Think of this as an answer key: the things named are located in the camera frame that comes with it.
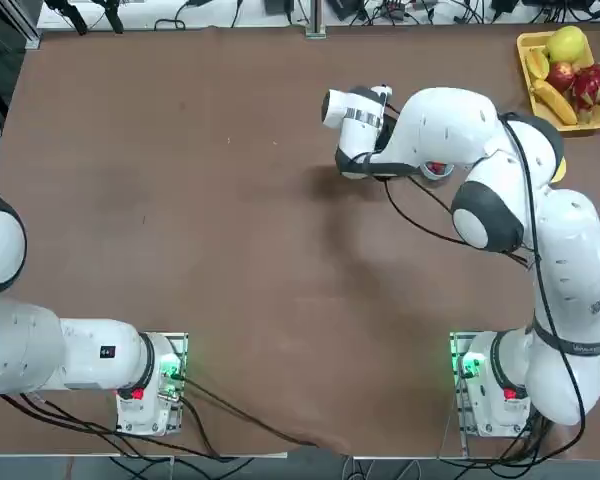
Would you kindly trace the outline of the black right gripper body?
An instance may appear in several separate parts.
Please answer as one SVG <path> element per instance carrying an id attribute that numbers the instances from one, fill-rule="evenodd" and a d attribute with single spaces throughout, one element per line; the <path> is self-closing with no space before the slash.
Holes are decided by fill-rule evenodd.
<path id="1" fill-rule="evenodd" d="M 395 129 L 395 125 L 397 123 L 397 118 L 395 113 L 397 110 L 392 105 L 386 105 L 383 111 L 382 122 L 380 128 L 376 135 L 376 140 L 374 143 L 375 151 L 382 151 L 386 148 L 393 131 Z"/>

